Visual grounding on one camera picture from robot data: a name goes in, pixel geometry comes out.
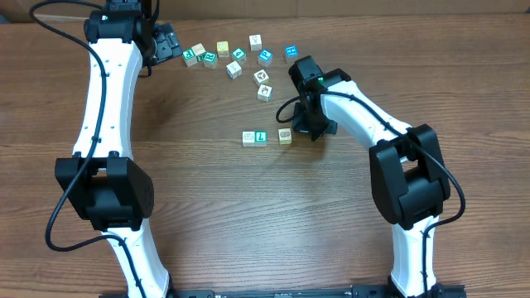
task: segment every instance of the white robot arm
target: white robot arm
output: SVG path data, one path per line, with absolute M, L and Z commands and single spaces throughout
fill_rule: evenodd
M 269 297 L 271 293 L 214 296 L 213 291 L 175 292 L 169 272 L 158 257 L 149 225 L 154 205 L 152 181 L 133 162 L 131 150 L 133 95 L 142 67 L 146 66 L 151 74 L 151 66 L 177 57 L 182 51 L 171 25 L 160 26 L 152 20 L 156 18 L 151 14 L 151 1 L 107 0 L 105 8 L 92 12 L 85 22 L 89 46 L 104 61 L 106 70 L 100 69 L 94 56 L 90 56 L 89 94 L 74 156 L 58 159 L 55 164 L 55 177 L 65 190 L 63 198 L 68 194 L 77 214 L 90 220 L 94 229 L 101 231 L 111 244 L 128 283 L 128 293 L 120 297 Z M 102 73 L 106 74 L 107 89 L 103 117 L 99 118 Z M 403 139 L 406 134 L 408 142 L 412 140 L 443 165 L 436 134 L 426 125 L 412 128 L 392 118 L 366 98 L 348 75 L 341 70 L 322 74 L 311 57 L 298 60 L 289 75 L 301 94 L 301 103 L 295 107 L 294 130 L 309 132 L 315 140 L 324 133 L 335 133 L 338 123 L 359 140 L 369 151 L 375 204 L 393 226 L 394 266 L 389 285 L 356 286 L 349 292 L 342 291 L 344 295 L 382 298 L 389 294 L 408 298 L 422 296 L 426 289 L 438 293 L 438 298 L 465 297 L 462 286 L 446 288 L 450 294 L 445 296 L 445 288 L 436 284 L 432 273 L 433 228 L 425 247 L 422 245 L 422 232 L 439 220 L 442 203 L 449 198 L 447 178 Z M 95 140 L 94 130 L 99 120 L 101 130 L 99 139 Z M 90 155 L 93 139 L 98 144 Z M 406 160 L 418 160 L 418 167 L 403 172 L 401 163 Z M 106 175 L 96 175 L 98 171 L 106 171 Z M 46 229 L 47 237 L 51 222 Z M 48 243 L 58 251 L 88 245 L 80 244 L 61 250 Z M 424 263 L 420 258 L 422 253 L 426 254 Z M 308 295 L 317 297 L 315 293 L 319 291 Z M 302 297 L 305 294 L 280 295 Z
M 340 81 L 328 87 L 328 91 L 351 94 L 357 99 L 364 101 L 402 134 L 406 134 L 407 129 L 411 127 L 409 124 L 393 118 L 364 96 L 354 81 Z M 344 127 L 366 150 L 377 145 L 381 140 L 392 141 L 398 137 L 386 129 L 363 106 L 344 96 L 322 94 L 320 104 L 324 116 Z M 438 221 L 438 219 L 439 216 L 429 216 L 415 223 L 410 230 L 402 228 L 399 224 L 392 225 L 394 265 L 391 278 L 394 285 L 405 297 L 419 296 L 423 293 L 422 264 L 419 257 L 422 254 L 422 231 L 430 224 Z M 436 277 L 432 272 L 434 229 L 429 232 L 429 235 L 426 267 L 428 275 L 427 288 L 430 290 L 436 284 Z
M 127 280 L 128 298 L 166 298 L 172 289 L 171 277 L 158 257 L 149 224 L 154 205 L 152 181 L 133 162 L 130 138 L 134 89 L 140 69 L 146 66 L 151 74 L 151 66 L 181 55 L 171 24 L 161 26 L 147 20 L 150 11 L 151 1 L 108 0 L 107 6 L 92 12 L 84 24 L 89 46 L 104 63 L 106 101 L 99 143 L 89 159 L 84 180 L 69 195 L 82 219 L 90 220 L 102 235 L 113 236 L 107 240 Z M 74 145 L 74 157 L 58 159 L 55 164 L 55 177 L 63 190 L 87 159 L 98 122 L 102 70 L 92 54 L 90 69 L 84 121 Z M 106 175 L 96 175 L 98 171 L 106 171 Z M 130 259 L 116 237 L 127 245 Z
M 404 137 L 443 164 L 436 134 L 427 125 L 413 128 L 393 118 L 370 101 L 342 70 L 323 74 L 310 56 L 298 60 L 289 75 L 301 98 L 293 117 L 295 132 L 310 133 L 315 140 L 324 133 L 335 134 L 338 124 L 370 153 L 373 198 L 392 224 L 394 264 L 389 282 L 402 297 L 431 291 L 436 284 L 432 270 L 434 228 L 426 238 L 425 271 L 423 232 L 439 221 L 441 204 L 449 198 L 449 185 L 446 176 L 416 154 Z M 418 166 L 404 172 L 401 163 L 409 159 L 418 160 Z

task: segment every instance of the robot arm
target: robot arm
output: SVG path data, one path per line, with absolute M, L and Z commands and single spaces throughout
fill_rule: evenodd
M 343 126 L 370 153 L 373 199 L 382 216 L 392 224 L 394 264 L 390 281 L 401 297 L 421 296 L 423 231 L 439 220 L 442 202 L 449 198 L 449 185 L 429 161 L 403 141 L 404 135 L 422 145 L 443 164 L 436 134 L 427 126 L 412 128 L 385 113 L 359 90 L 342 70 L 323 74 L 309 56 L 298 60 L 289 75 L 301 95 L 296 104 L 293 129 L 315 140 L 324 133 L 336 133 Z M 390 132 L 353 95 L 384 122 L 401 133 Z M 404 172 L 402 162 L 418 160 L 418 166 Z M 427 289 L 436 284 L 432 271 L 434 228 L 426 243 Z
M 151 24 L 151 1 L 108 0 L 102 11 L 94 11 L 84 24 L 90 47 L 104 62 L 107 100 L 99 134 L 99 144 L 89 163 L 87 176 L 78 183 L 69 200 L 82 219 L 90 220 L 103 235 L 123 239 L 132 256 L 135 271 L 147 298 L 165 298 L 171 278 L 161 264 L 152 238 L 149 216 L 154 205 L 151 178 L 134 162 L 130 127 L 133 96 L 142 67 L 181 55 L 181 47 L 171 24 Z M 83 126 L 72 158 L 58 159 L 55 177 L 63 190 L 87 157 L 96 126 L 102 92 L 101 71 L 90 56 L 90 82 Z M 97 176 L 98 171 L 106 175 Z M 108 239 L 128 283 L 129 298 L 142 298 L 129 260 L 118 245 Z

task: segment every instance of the printed symbol on block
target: printed symbol on block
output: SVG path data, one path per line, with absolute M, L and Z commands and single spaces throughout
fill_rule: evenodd
M 243 140 L 245 141 L 253 141 L 254 140 L 254 134 L 249 132 L 249 133 L 245 133 L 243 135 Z
M 288 56 L 292 55 L 298 55 L 298 50 L 296 49 L 296 46 L 288 46 L 285 48 L 285 52 Z
M 229 43 L 226 41 L 220 41 L 217 43 L 217 50 L 228 50 Z
M 259 55 L 259 57 L 262 58 L 263 60 L 268 60 L 269 58 L 271 58 L 271 55 L 272 55 L 271 52 L 264 50 L 264 51 Z
M 215 54 L 212 53 L 206 53 L 205 60 L 209 62 L 214 62 L 215 60 Z
M 237 50 L 234 51 L 234 56 L 235 56 L 236 59 L 239 59 L 239 58 L 243 57 L 243 55 L 245 55 L 245 53 L 243 53 L 243 51 L 240 50 L 240 49 L 237 49 Z
M 193 56 L 195 56 L 195 54 L 193 54 L 193 51 L 191 50 L 187 50 L 184 52 L 184 59 L 191 59 L 193 58 Z
M 267 134 L 265 132 L 256 132 L 256 141 L 266 141 Z

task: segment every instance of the wood grain surface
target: wood grain surface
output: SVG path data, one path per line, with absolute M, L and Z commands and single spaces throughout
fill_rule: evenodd
M 282 48 L 297 44 L 324 71 L 341 68 L 380 107 L 438 133 L 467 194 L 436 230 L 435 273 L 469 297 L 530 291 L 529 15 L 345 17 L 174 22 L 185 47 L 248 49 L 260 33 L 275 56 L 272 102 L 256 99 L 258 54 L 243 76 L 181 58 L 140 79 L 135 161 L 155 184 L 152 232 L 178 289 L 271 290 L 384 283 L 391 230 L 371 196 L 368 154 L 340 128 L 279 146 L 274 114 L 296 95 Z M 59 26 L 83 37 L 82 24 Z M 125 291 L 107 243 L 52 252 L 44 230 L 61 195 L 57 157 L 84 115 L 88 54 L 36 25 L 0 26 L 0 297 L 97 297 Z M 269 144 L 243 148 L 241 132 Z M 442 218 L 459 207 L 453 195 Z M 97 235 L 67 203 L 57 244 Z
M 28 12 L 42 0 L 2 0 L 0 13 L 11 22 L 30 22 Z M 91 0 L 100 5 L 105 0 Z M 152 1 L 153 9 L 157 1 Z M 469 13 L 524 13 L 528 0 L 170 0 L 160 2 L 164 20 L 267 17 L 353 17 L 444 15 Z M 56 4 L 37 11 L 53 22 L 82 22 L 85 7 Z

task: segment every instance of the toy block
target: toy block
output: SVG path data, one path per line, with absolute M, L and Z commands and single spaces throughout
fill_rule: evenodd
M 261 66 L 268 67 L 272 63 L 272 52 L 268 50 L 262 50 L 258 56 L 258 63 Z
M 262 84 L 268 84 L 269 77 L 265 70 L 259 70 L 257 73 L 254 74 L 254 82 L 256 82 L 256 85 L 258 87 Z
M 278 136 L 280 140 L 280 145 L 287 145 L 291 144 L 292 142 L 292 134 L 290 128 L 281 128 L 278 129 Z
M 217 55 L 215 53 L 206 52 L 203 63 L 206 67 L 214 69 L 217 67 Z
M 255 147 L 255 132 L 243 132 L 243 147 Z
M 267 146 L 267 132 L 256 132 L 256 138 L 254 139 L 256 147 Z
M 241 70 L 241 66 L 239 66 L 238 64 L 238 61 L 234 61 L 229 65 L 226 65 L 226 70 L 229 73 L 231 79 L 235 79 L 243 73 L 243 71 Z
M 292 63 L 298 59 L 298 49 L 296 46 L 286 46 L 285 47 L 285 61 L 287 63 Z
M 250 50 L 261 50 L 262 49 L 262 36 L 259 34 L 255 36 L 249 36 Z
M 202 46 L 202 44 L 197 44 L 191 47 L 195 55 L 197 56 L 197 62 L 201 62 L 206 54 L 205 48 Z
M 229 43 L 227 41 L 218 41 L 217 42 L 217 56 L 219 58 L 229 58 Z
M 188 67 L 197 64 L 197 56 L 195 56 L 195 53 L 192 49 L 185 50 L 182 53 L 182 57 L 184 58 L 184 63 Z
M 261 85 L 258 90 L 258 99 L 264 102 L 270 102 L 272 97 L 272 87 Z
M 242 65 L 247 62 L 247 53 L 242 48 L 237 48 L 232 52 L 232 60 L 238 61 Z

